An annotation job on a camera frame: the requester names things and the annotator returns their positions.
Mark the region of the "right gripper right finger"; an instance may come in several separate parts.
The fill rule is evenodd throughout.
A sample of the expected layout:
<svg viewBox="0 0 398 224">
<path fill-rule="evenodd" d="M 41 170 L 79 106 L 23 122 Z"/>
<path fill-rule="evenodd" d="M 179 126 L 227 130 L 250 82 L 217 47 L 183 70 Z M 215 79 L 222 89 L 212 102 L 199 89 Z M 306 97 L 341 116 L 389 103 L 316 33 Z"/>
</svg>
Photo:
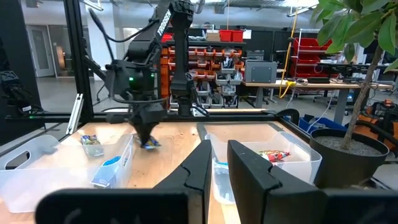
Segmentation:
<svg viewBox="0 0 398 224">
<path fill-rule="evenodd" d="M 241 224 L 321 224 L 326 195 L 236 140 L 228 168 Z"/>
</svg>

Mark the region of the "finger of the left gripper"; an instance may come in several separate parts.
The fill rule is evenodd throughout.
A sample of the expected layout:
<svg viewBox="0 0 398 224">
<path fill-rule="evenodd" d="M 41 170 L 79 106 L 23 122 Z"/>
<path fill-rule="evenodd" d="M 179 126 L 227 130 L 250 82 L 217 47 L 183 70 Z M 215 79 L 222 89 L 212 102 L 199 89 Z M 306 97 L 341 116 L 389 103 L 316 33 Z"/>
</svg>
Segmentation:
<svg viewBox="0 0 398 224">
<path fill-rule="evenodd" d="M 136 136 L 141 145 L 147 142 L 147 130 L 143 124 L 135 123 L 134 129 L 136 130 Z"/>
<path fill-rule="evenodd" d="M 152 136 L 152 131 L 157 125 L 158 125 L 158 122 L 149 123 L 147 125 L 148 140 L 147 140 L 146 144 L 148 146 L 158 146 L 159 145 L 159 142 Z"/>
</svg>

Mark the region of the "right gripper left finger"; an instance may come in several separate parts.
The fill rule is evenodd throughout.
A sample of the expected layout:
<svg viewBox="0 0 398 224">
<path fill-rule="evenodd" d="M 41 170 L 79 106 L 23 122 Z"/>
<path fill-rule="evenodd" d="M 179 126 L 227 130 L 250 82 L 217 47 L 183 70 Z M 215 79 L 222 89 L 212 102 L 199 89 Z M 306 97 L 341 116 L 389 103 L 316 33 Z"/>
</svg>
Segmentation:
<svg viewBox="0 0 398 224">
<path fill-rule="evenodd" d="M 194 148 L 154 190 L 162 202 L 155 224 L 208 224 L 211 187 L 211 154 L 209 140 Z"/>
</svg>

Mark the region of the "blue oatmeal raisin granola bar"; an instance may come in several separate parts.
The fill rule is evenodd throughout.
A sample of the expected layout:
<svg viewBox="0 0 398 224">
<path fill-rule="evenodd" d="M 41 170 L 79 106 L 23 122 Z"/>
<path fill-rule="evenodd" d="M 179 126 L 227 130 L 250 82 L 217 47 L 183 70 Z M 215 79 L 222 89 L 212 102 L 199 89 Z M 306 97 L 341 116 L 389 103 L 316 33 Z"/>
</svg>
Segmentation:
<svg viewBox="0 0 398 224">
<path fill-rule="evenodd" d="M 138 144 L 138 146 L 140 146 L 141 148 L 146 149 L 146 150 L 157 149 L 158 147 L 161 146 L 161 144 L 158 142 L 158 140 L 156 140 L 153 136 L 150 136 L 149 140 L 145 144 L 141 143 L 141 140 L 137 134 L 134 134 L 133 138 L 134 138 L 134 141 Z"/>
<path fill-rule="evenodd" d="M 98 141 L 97 136 L 94 135 L 82 135 L 80 140 L 86 154 L 91 157 L 98 157 L 104 155 L 104 149 L 101 143 Z"/>
<path fill-rule="evenodd" d="M 116 188 L 122 180 L 127 162 L 127 156 L 116 156 L 105 161 L 94 174 L 90 184 L 98 189 Z"/>
</svg>

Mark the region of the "clear plastic bin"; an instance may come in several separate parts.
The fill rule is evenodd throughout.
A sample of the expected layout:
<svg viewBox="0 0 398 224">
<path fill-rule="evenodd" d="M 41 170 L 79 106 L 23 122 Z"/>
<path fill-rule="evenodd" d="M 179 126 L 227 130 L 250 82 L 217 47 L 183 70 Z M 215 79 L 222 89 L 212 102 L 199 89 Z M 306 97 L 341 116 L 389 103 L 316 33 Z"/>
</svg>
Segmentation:
<svg viewBox="0 0 398 224">
<path fill-rule="evenodd" d="M 213 134 L 206 134 L 205 139 L 211 142 L 212 160 L 228 164 L 228 144 L 220 141 Z M 256 153 L 260 151 L 290 152 L 290 156 L 285 157 L 283 162 L 273 162 L 273 164 L 309 184 L 313 184 L 322 161 L 322 156 L 319 153 L 292 134 L 284 131 L 279 131 L 270 140 L 244 142 L 243 146 Z"/>
<path fill-rule="evenodd" d="M 95 188 L 90 184 L 94 174 L 105 161 L 116 156 L 128 157 L 122 180 L 116 187 L 125 188 L 132 172 L 132 134 L 124 134 L 116 143 L 102 147 L 103 156 L 91 157 L 82 144 L 62 144 L 50 135 L 31 139 L 0 157 L 0 199 L 11 213 L 32 212 L 51 192 Z"/>
</svg>

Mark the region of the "orange parts shelf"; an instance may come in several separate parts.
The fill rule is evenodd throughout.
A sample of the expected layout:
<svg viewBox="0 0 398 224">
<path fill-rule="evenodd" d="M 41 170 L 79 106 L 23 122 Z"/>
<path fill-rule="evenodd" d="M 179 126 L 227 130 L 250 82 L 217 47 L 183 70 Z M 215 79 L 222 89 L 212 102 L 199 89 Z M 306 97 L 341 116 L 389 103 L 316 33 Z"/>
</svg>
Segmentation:
<svg viewBox="0 0 398 224">
<path fill-rule="evenodd" d="M 171 83 L 177 74 L 175 37 L 166 33 L 161 41 L 159 76 L 162 97 L 167 97 L 169 108 L 177 108 L 176 93 Z M 188 38 L 188 72 L 193 79 L 199 102 L 205 108 L 236 108 L 236 87 L 244 74 L 245 42 L 222 42 L 218 30 L 211 30 L 204 37 Z"/>
</svg>

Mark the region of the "blue storage bin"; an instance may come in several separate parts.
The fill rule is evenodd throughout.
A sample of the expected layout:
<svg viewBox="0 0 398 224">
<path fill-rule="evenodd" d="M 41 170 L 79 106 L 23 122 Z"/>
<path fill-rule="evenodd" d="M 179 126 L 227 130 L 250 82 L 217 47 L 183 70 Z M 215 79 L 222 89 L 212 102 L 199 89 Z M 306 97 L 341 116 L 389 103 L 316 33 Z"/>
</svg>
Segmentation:
<svg viewBox="0 0 398 224">
<path fill-rule="evenodd" d="M 298 126 L 308 133 L 311 133 L 313 130 L 320 128 L 340 129 L 344 131 L 347 130 L 346 127 L 328 118 L 316 118 L 309 114 L 305 114 L 303 117 L 300 117 Z"/>
</svg>

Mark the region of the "black plant pot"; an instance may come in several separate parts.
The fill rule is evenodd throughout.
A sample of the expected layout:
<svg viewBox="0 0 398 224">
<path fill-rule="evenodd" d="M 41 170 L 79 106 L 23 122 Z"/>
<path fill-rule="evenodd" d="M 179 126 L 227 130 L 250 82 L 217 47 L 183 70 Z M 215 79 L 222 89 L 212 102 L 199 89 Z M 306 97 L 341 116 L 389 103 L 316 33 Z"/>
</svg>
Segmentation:
<svg viewBox="0 0 398 224">
<path fill-rule="evenodd" d="M 319 188 L 342 188 L 370 179 L 389 154 L 389 148 L 377 139 L 352 134 L 349 149 L 342 149 L 346 132 L 340 129 L 316 129 L 310 133 L 310 147 L 322 161 L 314 183 Z"/>
</svg>

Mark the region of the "grey equipment box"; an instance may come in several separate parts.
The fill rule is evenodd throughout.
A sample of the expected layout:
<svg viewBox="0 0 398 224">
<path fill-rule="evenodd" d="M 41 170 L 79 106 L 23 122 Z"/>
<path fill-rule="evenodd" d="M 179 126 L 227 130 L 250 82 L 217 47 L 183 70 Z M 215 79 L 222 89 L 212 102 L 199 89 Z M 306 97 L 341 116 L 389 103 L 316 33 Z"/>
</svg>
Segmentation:
<svg viewBox="0 0 398 224">
<path fill-rule="evenodd" d="M 263 60 L 246 60 L 244 80 L 246 83 L 275 83 L 277 63 Z"/>
</svg>

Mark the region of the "wooden workbench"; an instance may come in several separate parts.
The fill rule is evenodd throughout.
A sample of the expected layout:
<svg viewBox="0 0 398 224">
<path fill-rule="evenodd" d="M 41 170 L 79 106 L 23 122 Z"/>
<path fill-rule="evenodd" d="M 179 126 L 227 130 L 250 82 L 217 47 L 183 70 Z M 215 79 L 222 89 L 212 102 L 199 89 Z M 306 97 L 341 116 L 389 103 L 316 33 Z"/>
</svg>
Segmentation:
<svg viewBox="0 0 398 224">
<path fill-rule="evenodd" d="M 245 81 L 242 81 L 242 84 L 247 87 L 257 87 L 257 95 L 256 95 L 256 104 L 255 108 L 260 108 L 262 106 L 262 100 L 263 100 L 263 92 L 262 89 L 279 89 L 279 88 L 285 88 L 287 87 L 287 81 L 286 80 L 277 80 L 275 83 L 247 83 Z M 337 105 L 336 105 L 336 111 L 335 111 L 335 116 L 334 116 L 334 122 L 342 124 L 343 118 L 345 115 L 346 111 L 346 103 L 347 103 L 347 98 L 348 98 L 348 93 L 350 90 L 360 90 L 361 85 L 360 84 L 347 84 L 347 83 L 338 83 L 336 81 L 330 82 L 330 83 L 310 83 L 310 84 L 296 84 L 295 85 L 296 89 L 299 90 L 338 90 L 339 95 L 338 95 L 338 100 L 337 100 Z"/>
</svg>

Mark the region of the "grey door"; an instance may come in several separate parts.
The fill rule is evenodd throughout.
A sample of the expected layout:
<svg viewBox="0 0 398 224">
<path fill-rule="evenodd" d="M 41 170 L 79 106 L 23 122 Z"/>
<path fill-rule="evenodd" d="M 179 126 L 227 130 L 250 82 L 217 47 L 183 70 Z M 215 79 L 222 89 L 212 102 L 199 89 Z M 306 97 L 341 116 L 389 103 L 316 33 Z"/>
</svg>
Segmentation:
<svg viewBox="0 0 398 224">
<path fill-rule="evenodd" d="M 26 26 L 31 54 L 34 62 L 35 76 L 52 77 L 55 75 L 52 49 L 47 26 Z"/>
</svg>

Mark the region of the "orange black equipment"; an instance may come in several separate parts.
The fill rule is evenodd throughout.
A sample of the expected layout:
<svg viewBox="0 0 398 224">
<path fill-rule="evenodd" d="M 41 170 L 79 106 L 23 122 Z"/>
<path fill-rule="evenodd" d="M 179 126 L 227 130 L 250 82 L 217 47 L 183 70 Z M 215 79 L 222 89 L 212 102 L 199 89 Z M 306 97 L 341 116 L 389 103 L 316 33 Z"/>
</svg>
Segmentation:
<svg viewBox="0 0 398 224">
<path fill-rule="evenodd" d="M 357 134 L 383 142 L 398 157 L 398 104 L 375 102 L 358 115 Z"/>
</svg>

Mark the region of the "green leafy plant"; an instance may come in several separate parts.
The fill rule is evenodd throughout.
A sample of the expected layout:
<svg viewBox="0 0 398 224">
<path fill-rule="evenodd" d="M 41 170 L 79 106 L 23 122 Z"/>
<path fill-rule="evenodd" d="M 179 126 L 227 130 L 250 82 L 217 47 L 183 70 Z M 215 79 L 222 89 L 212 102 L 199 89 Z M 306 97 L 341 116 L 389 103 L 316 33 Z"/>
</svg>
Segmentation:
<svg viewBox="0 0 398 224">
<path fill-rule="evenodd" d="M 318 0 L 312 19 L 323 23 L 317 35 L 318 44 L 325 45 L 332 41 L 328 51 L 331 54 L 343 52 L 347 62 L 352 61 L 357 45 L 366 48 L 374 40 L 377 41 L 340 146 L 340 149 L 348 150 L 362 102 L 371 88 L 373 73 L 382 53 L 394 55 L 398 48 L 398 0 Z"/>
</svg>

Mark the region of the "silver aluminium bracket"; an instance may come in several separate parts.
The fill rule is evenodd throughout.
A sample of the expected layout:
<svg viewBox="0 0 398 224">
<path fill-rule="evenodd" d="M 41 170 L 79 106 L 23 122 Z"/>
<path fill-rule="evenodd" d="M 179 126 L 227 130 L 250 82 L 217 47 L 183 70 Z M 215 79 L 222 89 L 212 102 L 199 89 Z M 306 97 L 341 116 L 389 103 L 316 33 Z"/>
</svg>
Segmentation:
<svg viewBox="0 0 398 224">
<path fill-rule="evenodd" d="M 81 116 L 83 102 L 84 102 L 83 94 L 78 93 L 76 95 L 75 102 L 72 108 L 66 134 L 73 134 L 76 131 Z"/>
</svg>

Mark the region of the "black aluminium frame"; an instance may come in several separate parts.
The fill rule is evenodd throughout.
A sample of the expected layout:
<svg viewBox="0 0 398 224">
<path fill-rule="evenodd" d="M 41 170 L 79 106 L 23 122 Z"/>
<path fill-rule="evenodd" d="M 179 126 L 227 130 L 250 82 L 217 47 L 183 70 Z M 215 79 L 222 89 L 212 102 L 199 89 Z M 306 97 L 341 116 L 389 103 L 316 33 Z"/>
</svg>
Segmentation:
<svg viewBox="0 0 398 224">
<path fill-rule="evenodd" d="M 81 32 L 81 27 L 72 26 L 70 29 L 71 38 L 72 38 L 72 46 L 73 52 L 72 57 L 74 59 L 73 67 L 77 70 L 75 77 L 77 79 L 78 92 L 86 93 L 90 90 L 90 85 L 88 83 L 88 74 L 87 71 L 89 69 L 94 70 L 101 76 L 105 71 L 102 71 L 98 64 L 91 60 L 89 56 L 86 55 L 83 48 L 83 38 L 79 35 Z M 284 116 L 291 116 L 292 122 L 294 124 L 299 123 L 299 112 L 295 109 L 285 109 L 278 113 L 271 113 L 269 111 L 263 112 L 208 112 L 208 116 L 202 115 L 199 111 L 193 110 L 191 116 L 183 116 L 180 117 L 177 113 L 172 114 L 168 112 L 166 118 L 163 121 L 281 121 Z M 118 124 L 127 122 L 124 120 L 125 114 L 116 114 L 110 113 L 107 115 L 107 122 L 111 124 Z"/>
</svg>

